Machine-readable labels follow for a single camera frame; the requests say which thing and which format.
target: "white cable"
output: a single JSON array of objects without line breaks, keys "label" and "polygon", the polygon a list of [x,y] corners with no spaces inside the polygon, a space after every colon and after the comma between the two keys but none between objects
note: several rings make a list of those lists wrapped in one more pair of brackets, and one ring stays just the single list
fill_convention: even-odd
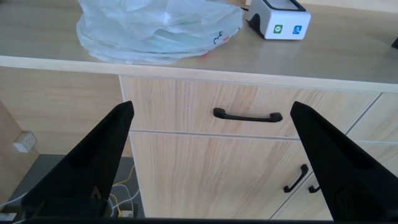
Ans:
[{"label": "white cable", "polygon": [[112,217],[113,216],[113,212],[114,212],[113,203],[112,203],[112,200],[110,198],[108,198],[108,202],[111,204],[111,208],[112,208],[111,217]]},{"label": "white cable", "polygon": [[18,198],[15,198],[14,200],[11,200],[11,201],[9,201],[9,202],[6,202],[6,203],[0,205],[0,208],[3,207],[3,206],[6,206],[6,205],[8,205],[8,204],[10,204],[10,203],[12,203],[12,202],[18,201],[19,199],[23,198],[26,194],[27,194],[27,193],[24,193],[23,195],[19,196]]},{"label": "white cable", "polygon": [[134,196],[132,196],[130,199],[127,199],[127,200],[124,200],[124,201],[120,202],[119,204],[115,205],[113,208],[116,208],[117,206],[119,206],[119,205],[121,205],[123,203],[126,203],[128,201],[134,200],[134,198],[137,197],[138,193],[139,193],[139,189],[138,189],[137,193]]},{"label": "white cable", "polygon": [[[127,190],[127,194],[129,196],[129,198],[131,198],[130,190],[129,190],[129,188],[126,185],[118,184],[118,185],[114,185],[112,187],[118,187],[118,186],[124,187]],[[130,200],[130,202],[131,202],[131,213],[134,213],[134,204],[133,204],[132,200]]]},{"label": "white cable", "polygon": [[14,223],[12,223],[12,224],[22,223],[23,221],[25,221],[25,220],[21,220],[21,221],[18,221],[18,222],[14,222]]}]

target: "white plastic bag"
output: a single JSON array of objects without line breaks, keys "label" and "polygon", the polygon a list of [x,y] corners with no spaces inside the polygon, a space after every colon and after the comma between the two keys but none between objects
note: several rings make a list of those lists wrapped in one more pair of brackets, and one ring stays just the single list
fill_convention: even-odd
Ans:
[{"label": "white plastic bag", "polygon": [[79,0],[81,45],[111,63],[172,63],[203,55],[243,25],[224,0]]}]

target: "countertop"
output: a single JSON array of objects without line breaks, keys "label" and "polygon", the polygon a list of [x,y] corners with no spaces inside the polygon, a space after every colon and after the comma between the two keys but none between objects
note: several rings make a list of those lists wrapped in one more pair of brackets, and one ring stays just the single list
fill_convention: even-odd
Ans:
[{"label": "countertop", "polygon": [[91,57],[76,36],[77,0],[7,0],[0,4],[0,66],[398,93],[398,50],[391,47],[398,14],[305,7],[312,21],[304,40],[264,40],[245,22],[204,56],[155,66]]}]

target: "black handle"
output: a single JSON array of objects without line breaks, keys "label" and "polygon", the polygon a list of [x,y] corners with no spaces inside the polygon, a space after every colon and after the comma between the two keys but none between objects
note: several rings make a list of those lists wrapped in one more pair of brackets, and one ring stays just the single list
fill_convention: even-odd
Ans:
[{"label": "black handle", "polygon": [[317,188],[311,186],[311,187],[308,188],[308,191],[309,191],[311,194],[314,194],[314,193],[317,193],[320,189],[321,189],[321,186],[318,186]]},{"label": "black handle", "polygon": [[308,173],[308,166],[306,164],[301,166],[301,175],[300,177],[296,180],[296,182],[289,188],[289,186],[285,186],[284,187],[284,192],[285,193],[289,193],[291,192],[296,186],[297,184],[300,183],[300,181],[305,177],[305,175]]},{"label": "black handle", "polygon": [[281,113],[271,113],[269,115],[269,118],[246,118],[242,116],[229,115],[225,112],[224,109],[214,108],[213,114],[216,118],[230,119],[235,121],[257,121],[257,122],[276,123],[283,120]]}]

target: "wooden panel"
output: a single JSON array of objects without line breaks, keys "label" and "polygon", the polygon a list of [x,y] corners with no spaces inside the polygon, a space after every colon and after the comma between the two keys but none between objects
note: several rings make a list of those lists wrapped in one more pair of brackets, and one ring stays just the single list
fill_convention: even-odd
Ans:
[{"label": "wooden panel", "polygon": [[[155,78],[122,77],[122,81],[126,99],[134,103],[132,129],[137,130],[296,137],[290,109],[300,101],[346,131],[376,97],[374,93]],[[284,119],[279,123],[230,121],[214,117],[213,108],[253,117],[280,112]]]},{"label": "wooden panel", "polygon": [[293,194],[289,201],[272,217],[276,220],[333,220],[321,190],[310,194],[310,186],[318,187],[314,174]]},{"label": "wooden panel", "polygon": [[[0,99],[44,154],[67,154],[123,102],[116,75],[4,67]],[[131,156],[129,140],[124,155]]]},{"label": "wooden panel", "polygon": [[[252,0],[242,0],[250,5]],[[301,4],[316,4],[321,6],[346,7],[350,9],[364,9],[381,12],[398,12],[398,2],[395,0],[301,0]]]},{"label": "wooden panel", "polygon": [[26,154],[14,148],[13,142],[21,132],[22,129],[0,100],[0,204],[8,201],[39,156],[35,147]]},{"label": "wooden panel", "polygon": [[[359,143],[359,146],[398,176],[398,144]],[[276,213],[273,219],[332,220],[322,192],[310,194],[308,191],[310,186],[319,186],[313,174]]]},{"label": "wooden panel", "polygon": [[348,136],[355,140],[398,142],[398,95],[383,94]]},{"label": "wooden panel", "polygon": [[298,141],[131,136],[146,217],[267,219],[308,164]]},{"label": "wooden panel", "polygon": [[227,44],[203,57],[155,67],[103,63],[91,57],[76,36],[81,17],[77,0],[7,0],[0,7],[0,66],[398,93],[396,86],[382,84],[398,83],[398,51],[391,48],[398,14],[306,8],[312,21],[302,41],[266,41],[244,22]]}]

